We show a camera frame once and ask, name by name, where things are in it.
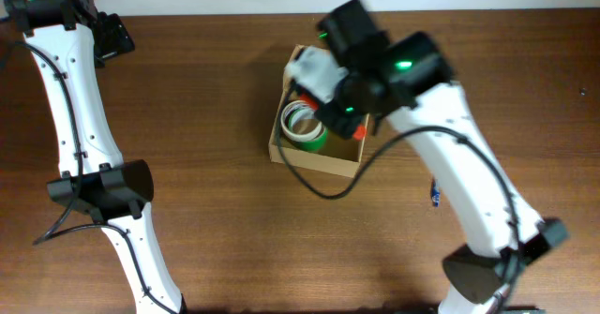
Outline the orange utility knife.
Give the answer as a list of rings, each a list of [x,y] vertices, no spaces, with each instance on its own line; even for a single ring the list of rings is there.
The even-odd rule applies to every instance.
[[[366,137],[367,127],[364,122],[366,116],[354,107],[342,107],[335,101],[323,104],[308,94],[302,94],[298,99],[307,103],[314,110],[317,120],[340,138],[362,141]]]

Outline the brown cardboard box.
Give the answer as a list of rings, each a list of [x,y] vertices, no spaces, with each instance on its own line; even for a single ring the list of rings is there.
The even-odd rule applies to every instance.
[[[294,47],[284,68],[283,87],[269,140],[273,162],[289,161],[297,168],[353,178],[362,162],[368,119],[362,118],[358,135],[345,140],[318,121],[314,99],[301,89],[293,89],[297,70],[308,70],[306,84],[334,84],[348,74],[328,51],[312,46]]]

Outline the green tape roll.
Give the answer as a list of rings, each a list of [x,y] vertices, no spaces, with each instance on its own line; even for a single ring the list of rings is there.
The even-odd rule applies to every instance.
[[[287,120],[287,138],[299,149],[316,152],[324,147],[328,130],[313,111],[298,109]]]

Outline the white masking tape roll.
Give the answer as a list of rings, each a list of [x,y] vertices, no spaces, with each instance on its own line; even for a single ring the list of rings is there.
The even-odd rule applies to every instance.
[[[294,142],[313,142],[325,132],[323,123],[315,117],[315,111],[301,100],[288,103],[279,122],[284,135]]]

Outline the blue pen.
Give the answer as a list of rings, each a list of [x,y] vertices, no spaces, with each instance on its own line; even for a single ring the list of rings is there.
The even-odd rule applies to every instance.
[[[440,204],[441,192],[436,179],[431,181],[430,186],[430,199],[434,207],[438,207]]]

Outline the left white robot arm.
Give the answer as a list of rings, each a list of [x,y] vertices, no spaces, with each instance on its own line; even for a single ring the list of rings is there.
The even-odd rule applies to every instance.
[[[124,161],[98,88],[97,68],[135,49],[120,17],[98,11],[95,0],[3,2],[23,35],[19,46],[33,55],[39,70],[58,141],[60,176],[47,189],[64,211],[34,243],[100,229],[116,251],[137,312],[186,312],[154,231],[149,166],[143,160]],[[73,212],[91,223],[64,228]]]

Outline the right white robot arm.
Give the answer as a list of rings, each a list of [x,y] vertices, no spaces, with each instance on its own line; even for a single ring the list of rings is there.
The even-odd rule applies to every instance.
[[[317,28],[348,72],[333,90],[339,110],[386,120],[437,179],[465,233],[442,262],[451,286],[439,311],[503,312],[524,270],[567,240],[565,224],[541,217],[518,193],[429,34],[394,42],[360,0],[333,9]]]

